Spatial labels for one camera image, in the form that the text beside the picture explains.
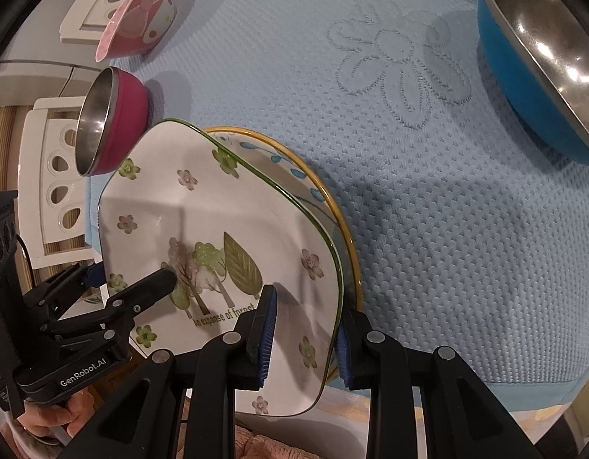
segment person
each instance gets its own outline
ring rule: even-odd
[[[0,430],[18,459],[55,459],[63,445],[50,428],[63,426],[70,437],[76,436],[94,415],[94,398],[87,389],[72,395],[64,407],[39,407],[24,402],[24,414],[14,419],[0,409]]]

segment round plate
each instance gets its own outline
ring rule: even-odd
[[[234,126],[205,128],[205,132],[289,191],[322,223],[341,258],[346,298],[362,311],[362,274],[356,244],[341,208],[318,175],[292,150],[263,133]]]
[[[278,283],[269,376],[235,409],[293,415],[320,397],[343,302],[335,245],[301,203],[210,135],[178,120],[147,131],[101,195],[99,234],[111,293],[159,267],[174,292],[136,318],[149,355],[201,348]]]

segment green rim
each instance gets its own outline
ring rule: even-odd
[[[336,268],[336,272],[337,272],[336,278],[337,278],[337,285],[339,287],[339,299],[338,299],[338,305],[337,305],[335,325],[333,327],[332,337],[330,339],[329,351],[326,355],[327,358],[326,358],[326,364],[325,364],[325,368],[324,368],[324,376],[322,379],[322,384],[320,385],[320,391],[318,392],[318,396],[316,397],[316,400],[305,411],[301,411],[297,414],[291,414],[289,416],[281,416],[281,417],[290,417],[290,416],[303,414],[303,413],[307,412],[309,409],[313,408],[318,403],[318,400],[320,400],[320,396],[322,395],[322,391],[324,390],[324,387],[326,386],[326,381],[327,381],[327,378],[329,375],[329,368],[330,368],[330,355],[332,354],[332,348],[334,346],[336,334],[337,334],[337,331],[339,328],[339,321],[341,320],[341,310],[343,308],[343,295],[344,295],[344,292],[343,292],[343,270],[341,267],[341,260],[339,259],[339,254],[337,253],[336,248],[335,248],[335,244],[333,243],[332,239],[328,236],[328,233],[324,229],[323,225],[316,219],[316,217],[309,210],[307,210],[307,208],[304,205],[302,205],[298,200],[296,200],[296,197],[292,196],[288,191],[286,191],[284,188],[282,188],[280,185],[278,185],[275,181],[273,181],[271,178],[269,178],[265,173],[259,171],[253,165],[249,164],[248,162],[243,160],[240,156],[238,156],[236,153],[231,151],[228,147],[226,147],[223,144],[221,144],[220,142],[218,142],[213,136],[206,133],[205,131],[198,128],[197,126],[194,126],[190,122],[186,122],[182,119],[175,119],[175,118],[171,118],[171,117],[168,117],[166,119],[162,119],[162,120],[155,122],[150,129],[153,129],[155,126],[157,126],[158,124],[162,124],[163,122],[177,122],[178,124],[182,124],[190,129],[192,129],[193,131],[197,132],[198,134],[203,136],[205,139],[209,140],[211,143],[213,143],[213,145],[217,146],[221,150],[228,152],[229,156],[232,156],[239,164],[241,164],[242,167],[245,167],[252,174],[258,176],[260,179],[265,181],[268,185],[270,185],[272,188],[274,188],[274,190],[277,190],[279,193],[281,193],[282,196],[286,197],[286,199],[289,200],[290,203],[292,203],[296,208],[298,208],[305,215],[305,217],[307,217],[312,222],[314,227],[318,230],[320,235],[323,237],[324,242],[326,242],[326,245],[328,246],[328,248],[330,250],[330,254],[333,257],[333,262],[335,263],[335,268]],[[139,141],[141,141],[144,136],[142,136],[137,141],[137,143],[139,143]],[[135,147],[137,146],[137,143],[134,144],[133,148],[131,148],[129,153],[131,153],[135,149]],[[101,200],[103,199],[103,194],[105,192],[105,189],[109,186],[112,179],[116,175],[116,173],[117,173],[117,171],[114,172],[110,176],[105,187],[103,188],[103,191],[101,192],[101,196],[99,197],[98,211],[96,213],[97,224],[100,221],[99,215],[101,212]],[[101,245],[101,251],[102,251],[103,250],[103,243],[101,240],[101,231],[99,231],[99,244]]]

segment blue tablecloth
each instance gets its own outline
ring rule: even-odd
[[[173,1],[166,38],[116,63],[155,120],[295,150],[341,204],[376,328],[453,346],[510,410],[572,398],[589,375],[589,168],[520,124],[476,0]]]

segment magenta bowl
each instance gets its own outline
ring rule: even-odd
[[[115,171],[148,124],[147,91],[117,67],[102,70],[79,113],[75,164],[82,176]]]

